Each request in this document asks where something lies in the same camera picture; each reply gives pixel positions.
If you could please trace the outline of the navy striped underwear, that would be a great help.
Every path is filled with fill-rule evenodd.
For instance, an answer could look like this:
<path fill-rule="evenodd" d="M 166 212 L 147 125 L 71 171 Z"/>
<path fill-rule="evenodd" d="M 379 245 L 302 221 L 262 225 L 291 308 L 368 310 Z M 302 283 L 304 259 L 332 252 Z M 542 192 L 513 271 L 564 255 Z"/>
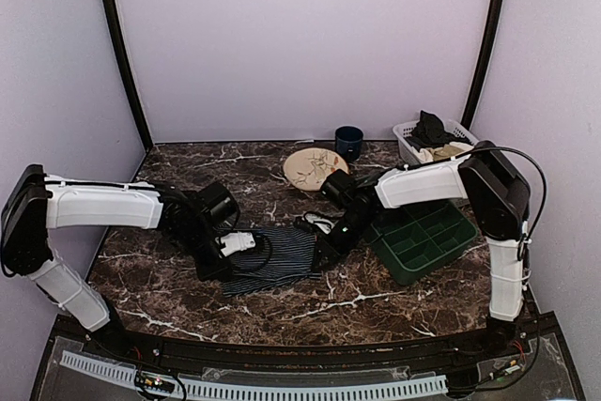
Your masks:
<path fill-rule="evenodd" d="M 307 278 L 319 278 L 312 270 L 316 235 L 302 229 L 268 227 L 254 229 L 255 247 L 229 257 L 231 277 L 221 282 L 226 297 L 247 295 Z"/>

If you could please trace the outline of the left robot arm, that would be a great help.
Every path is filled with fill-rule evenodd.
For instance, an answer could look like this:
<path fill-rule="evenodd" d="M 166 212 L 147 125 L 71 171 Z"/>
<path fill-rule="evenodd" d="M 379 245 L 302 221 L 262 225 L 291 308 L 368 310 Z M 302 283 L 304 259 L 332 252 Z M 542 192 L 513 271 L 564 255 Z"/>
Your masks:
<path fill-rule="evenodd" d="M 22 171 L 1 212 L 1 270 L 33 282 L 71 314 L 113 360 L 132 352 L 114 307 L 73 270 L 50 243 L 52 230 L 127 227 L 158 230 L 182 246 L 198 270 L 221 271 L 223 223 L 239 213 L 219 182 L 200 191 L 169 183 L 118 183 L 64 178 L 40 164 Z"/>

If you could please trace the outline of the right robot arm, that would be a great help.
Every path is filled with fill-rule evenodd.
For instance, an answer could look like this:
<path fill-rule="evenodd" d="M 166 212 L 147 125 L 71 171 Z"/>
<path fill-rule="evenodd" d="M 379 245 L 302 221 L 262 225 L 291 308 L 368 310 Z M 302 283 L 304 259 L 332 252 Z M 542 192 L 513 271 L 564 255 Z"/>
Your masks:
<path fill-rule="evenodd" d="M 318 232 L 314 269 L 327 268 L 347 255 L 384 210 L 463 201 L 488 246 L 489 314 L 499 321 L 480 335 L 479 348 L 489 358 L 500 357 L 516 340 L 516 331 L 508 322 L 517 319 L 524 303 L 530 279 L 529 247 L 541 218 L 531 213 L 530 184 L 509 160 L 510 155 L 537 164 L 523 151 L 482 141 L 439 162 L 397 165 L 368 177 L 335 171 L 320 191 L 344 213 L 329 231 Z"/>

